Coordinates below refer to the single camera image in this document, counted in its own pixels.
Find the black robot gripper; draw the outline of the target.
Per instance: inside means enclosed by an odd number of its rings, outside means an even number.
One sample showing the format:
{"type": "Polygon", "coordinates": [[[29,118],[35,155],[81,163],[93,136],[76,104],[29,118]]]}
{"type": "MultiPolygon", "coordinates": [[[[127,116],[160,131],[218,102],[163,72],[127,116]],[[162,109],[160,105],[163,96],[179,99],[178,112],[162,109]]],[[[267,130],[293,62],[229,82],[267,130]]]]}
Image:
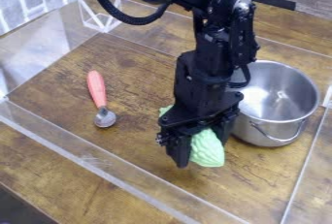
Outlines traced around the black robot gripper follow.
{"type": "Polygon", "coordinates": [[[174,80],[174,106],[160,114],[158,124],[164,140],[166,154],[178,168],[188,163],[191,136],[210,128],[222,145],[238,117],[238,104],[243,95],[227,91],[233,69],[225,61],[201,56],[194,51],[184,52],[176,60],[174,80]]]}

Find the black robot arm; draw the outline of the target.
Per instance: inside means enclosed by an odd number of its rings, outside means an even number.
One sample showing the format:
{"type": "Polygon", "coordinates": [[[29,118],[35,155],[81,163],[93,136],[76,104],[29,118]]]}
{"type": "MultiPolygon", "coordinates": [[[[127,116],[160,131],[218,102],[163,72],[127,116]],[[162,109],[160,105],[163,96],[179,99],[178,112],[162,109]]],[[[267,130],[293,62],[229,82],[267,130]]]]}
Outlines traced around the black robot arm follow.
{"type": "Polygon", "coordinates": [[[219,143],[227,141],[238,103],[247,85],[233,82],[235,70],[255,61],[259,46],[253,32],[253,0],[143,0],[172,3],[192,13],[195,49],[176,59],[175,103],[158,119],[158,143],[176,166],[187,165],[191,139],[202,130],[214,131],[219,143]]]}

